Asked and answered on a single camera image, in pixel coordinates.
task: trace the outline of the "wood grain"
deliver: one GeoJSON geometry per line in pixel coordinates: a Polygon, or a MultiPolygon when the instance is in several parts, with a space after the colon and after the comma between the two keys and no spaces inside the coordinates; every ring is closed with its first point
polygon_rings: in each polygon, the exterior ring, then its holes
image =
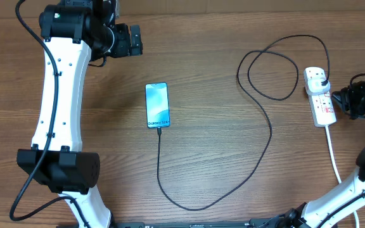
{"type": "MultiPolygon", "coordinates": [[[[39,33],[36,19],[27,20],[39,33]]],[[[336,185],[324,129],[314,127],[302,74],[292,97],[263,98],[241,80],[266,109],[273,126],[271,144],[255,175],[235,193],[202,212],[181,210],[165,199],[156,181],[157,134],[146,127],[144,85],[169,85],[171,127],[162,134],[161,180],[178,203],[198,208],[239,184],[253,169],[269,131],[258,106],[240,90],[235,73],[250,50],[293,34],[313,34],[326,43],[332,91],[365,72],[365,12],[245,13],[223,15],[125,16],[140,24],[144,55],[108,60],[90,68],[81,113],[83,151],[101,158],[99,190],[119,222],[248,220],[283,213],[322,196],[336,185]]],[[[297,38],[277,44],[302,70],[326,68],[320,44],[297,38]]],[[[8,218],[27,178],[16,165],[18,148],[29,148],[39,116],[44,76],[42,49],[16,20],[0,20],[0,227],[54,227],[74,222],[57,203],[22,223],[8,218]]],[[[295,82],[293,65],[262,56],[251,71],[264,93],[283,97],[295,82]]],[[[331,126],[342,178],[365,146],[365,120],[349,120],[337,110],[331,126]]],[[[16,212],[23,215],[56,197],[32,183],[16,212]]],[[[365,227],[365,208],[359,210],[365,227]]],[[[353,227],[348,217],[340,227],[353,227]]]]}

